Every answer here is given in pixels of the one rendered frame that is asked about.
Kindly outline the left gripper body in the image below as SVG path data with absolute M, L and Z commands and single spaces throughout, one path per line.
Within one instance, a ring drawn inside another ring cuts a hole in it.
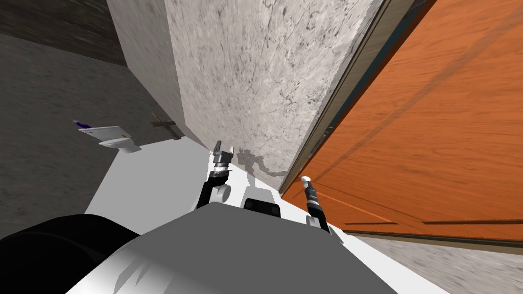
M 234 153 L 233 152 L 227 152 L 227 151 L 221 151 L 221 150 L 213 150 L 213 163 L 224 163 L 224 164 L 231 164 Z

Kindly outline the brown cross-shaped fixture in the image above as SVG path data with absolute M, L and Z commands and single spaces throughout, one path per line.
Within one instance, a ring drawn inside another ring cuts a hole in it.
M 174 121 L 163 121 L 155 113 L 152 113 L 152 115 L 156 118 L 156 121 L 149 122 L 152 127 L 165 129 L 174 140 L 181 139 L 181 136 L 172 128 L 172 126 L 176 126 Z

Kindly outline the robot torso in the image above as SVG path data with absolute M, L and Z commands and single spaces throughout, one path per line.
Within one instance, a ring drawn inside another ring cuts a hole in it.
M 397 294 L 320 228 L 211 203 L 136 237 L 67 294 Z

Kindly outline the white toilet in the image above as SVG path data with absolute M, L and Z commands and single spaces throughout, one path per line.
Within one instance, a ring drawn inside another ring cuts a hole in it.
M 90 135 L 100 141 L 99 145 L 112 149 L 118 149 L 122 153 L 134 153 L 142 150 L 137 146 L 131 135 L 124 131 L 120 126 L 97 127 L 93 128 L 79 120 L 73 120 L 75 125 L 80 127 L 79 131 Z

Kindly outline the orange wooden door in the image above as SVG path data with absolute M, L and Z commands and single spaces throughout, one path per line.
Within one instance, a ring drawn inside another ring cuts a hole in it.
M 347 231 L 523 240 L 523 0 L 432 0 L 303 171 Z

